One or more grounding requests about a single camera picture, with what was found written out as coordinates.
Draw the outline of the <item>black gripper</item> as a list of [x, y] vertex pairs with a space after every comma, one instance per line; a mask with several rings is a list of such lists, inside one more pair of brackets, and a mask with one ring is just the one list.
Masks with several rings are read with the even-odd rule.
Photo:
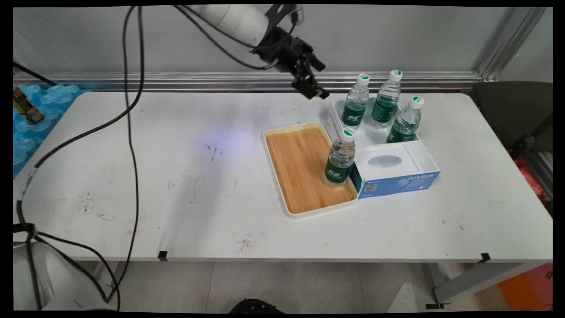
[[307, 99], [330, 96], [312, 73], [312, 69], [323, 71], [326, 65], [313, 53], [310, 44], [281, 27], [274, 27], [250, 53], [258, 55], [267, 64], [274, 64], [276, 70], [291, 73], [294, 76], [291, 86]]

